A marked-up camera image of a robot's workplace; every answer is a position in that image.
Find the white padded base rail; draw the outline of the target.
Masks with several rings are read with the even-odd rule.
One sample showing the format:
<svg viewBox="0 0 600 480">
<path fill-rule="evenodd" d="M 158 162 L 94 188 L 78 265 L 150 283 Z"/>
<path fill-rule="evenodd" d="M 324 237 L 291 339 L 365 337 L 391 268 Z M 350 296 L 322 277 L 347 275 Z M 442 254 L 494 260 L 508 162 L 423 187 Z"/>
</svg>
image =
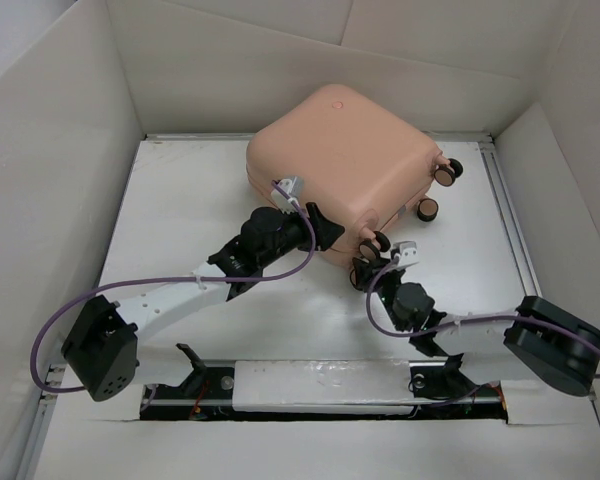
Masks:
<svg viewBox="0 0 600 480">
<path fill-rule="evenodd" d="M 402 413 L 415 405 L 405 360 L 239 361 L 232 407 L 239 412 Z"/>
</svg>

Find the pink hard-shell suitcase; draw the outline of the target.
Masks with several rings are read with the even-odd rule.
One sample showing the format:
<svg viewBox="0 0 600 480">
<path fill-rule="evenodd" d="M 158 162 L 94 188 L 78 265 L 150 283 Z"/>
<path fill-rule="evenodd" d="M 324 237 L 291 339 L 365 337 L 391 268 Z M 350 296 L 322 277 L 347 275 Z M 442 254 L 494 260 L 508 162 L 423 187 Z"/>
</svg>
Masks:
<svg viewBox="0 0 600 480">
<path fill-rule="evenodd" d="M 324 258 L 351 270 L 354 258 L 386 246 L 387 229 L 403 214 L 434 220 L 439 206 L 428 195 L 431 185 L 453 185 L 463 166 L 369 98 L 330 84 L 252 137 L 246 172 L 265 199 L 274 181 L 301 180 L 299 202 L 316 203 L 344 229 Z"/>
</svg>

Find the aluminium frame rail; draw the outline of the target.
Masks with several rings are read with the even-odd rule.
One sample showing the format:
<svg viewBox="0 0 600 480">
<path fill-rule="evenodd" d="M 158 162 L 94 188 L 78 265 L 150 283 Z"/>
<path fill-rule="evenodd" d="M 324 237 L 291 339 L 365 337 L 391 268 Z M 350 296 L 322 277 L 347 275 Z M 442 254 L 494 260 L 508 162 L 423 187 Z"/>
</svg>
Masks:
<svg viewBox="0 0 600 480">
<path fill-rule="evenodd" d="M 494 139 L 491 135 L 485 134 L 481 137 L 478 145 L 509 248 L 520 277 L 522 289 L 526 295 L 541 296 L 541 287 L 515 212 L 513 201 L 508 192 Z"/>
</svg>

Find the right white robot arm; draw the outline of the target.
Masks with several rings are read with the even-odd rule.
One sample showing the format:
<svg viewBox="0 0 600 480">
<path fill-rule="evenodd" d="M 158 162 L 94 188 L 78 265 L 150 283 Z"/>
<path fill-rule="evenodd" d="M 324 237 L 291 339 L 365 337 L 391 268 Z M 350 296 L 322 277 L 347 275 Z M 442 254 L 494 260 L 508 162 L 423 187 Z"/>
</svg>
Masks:
<svg viewBox="0 0 600 480">
<path fill-rule="evenodd" d="M 600 379 L 600 330 L 539 296 L 512 311 L 451 315 L 436 308 L 419 283 L 404 282 L 396 260 L 356 258 L 352 285 L 365 307 L 379 300 L 391 326 L 372 319 L 380 333 L 407 341 L 419 353 L 443 360 L 435 385 L 447 397 L 501 381 L 540 380 L 575 397 L 589 395 Z"/>
</svg>

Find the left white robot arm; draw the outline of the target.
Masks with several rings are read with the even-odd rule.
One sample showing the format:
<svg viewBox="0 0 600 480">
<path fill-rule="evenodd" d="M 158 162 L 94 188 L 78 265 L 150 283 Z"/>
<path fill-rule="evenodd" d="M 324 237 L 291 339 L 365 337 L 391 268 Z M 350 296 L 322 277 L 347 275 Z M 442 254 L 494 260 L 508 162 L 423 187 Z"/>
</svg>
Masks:
<svg viewBox="0 0 600 480">
<path fill-rule="evenodd" d="M 259 207 L 237 236 L 189 275 L 158 279 L 156 289 L 120 302 L 90 295 L 62 355 L 92 400 L 109 400 L 132 383 L 140 366 L 138 348 L 149 338 L 267 281 L 265 268 L 286 254 L 325 251 L 344 232 L 313 202 L 289 213 Z"/>
</svg>

